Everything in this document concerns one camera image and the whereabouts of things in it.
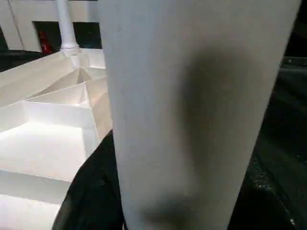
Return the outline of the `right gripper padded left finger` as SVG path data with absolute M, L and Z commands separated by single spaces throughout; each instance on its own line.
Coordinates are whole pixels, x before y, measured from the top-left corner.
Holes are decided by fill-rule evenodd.
M 113 132 L 110 131 L 77 171 L 52 229 L 120 230 L 123 224 Z

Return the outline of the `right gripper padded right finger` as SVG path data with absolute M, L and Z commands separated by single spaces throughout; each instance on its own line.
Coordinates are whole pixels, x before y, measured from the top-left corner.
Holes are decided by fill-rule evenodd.
M 229 230 L 305 230 L 307 221 L 256 156 L 251 157 Z

